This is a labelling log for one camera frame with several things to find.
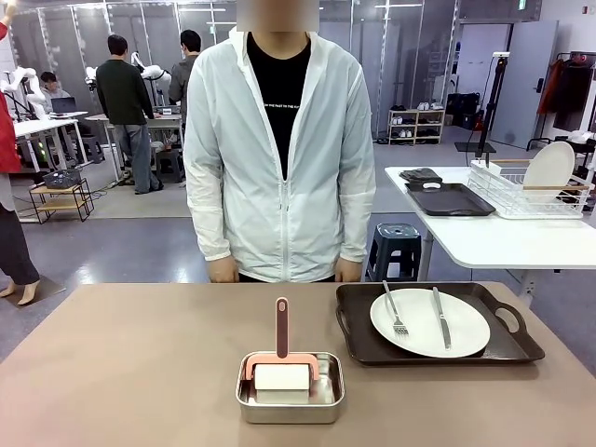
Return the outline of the person left hand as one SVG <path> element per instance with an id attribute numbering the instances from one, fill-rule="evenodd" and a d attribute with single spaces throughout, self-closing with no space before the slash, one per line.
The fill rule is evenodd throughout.
<path id="1" fill-rule="evenodd" d="M 335 264 L 335 282 L 360 282 L 362 275 L 362 263 L 348 261 L 339 257 Z"/>

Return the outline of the person right hand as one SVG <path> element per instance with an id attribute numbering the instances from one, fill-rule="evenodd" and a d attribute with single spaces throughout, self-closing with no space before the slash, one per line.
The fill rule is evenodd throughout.
<path id="1" fill-rule="evenodd" d="M 238 283 L 239 273 L 236 260 L 227 256 L 208 262 L 209 278 L 212 283 Z"/>

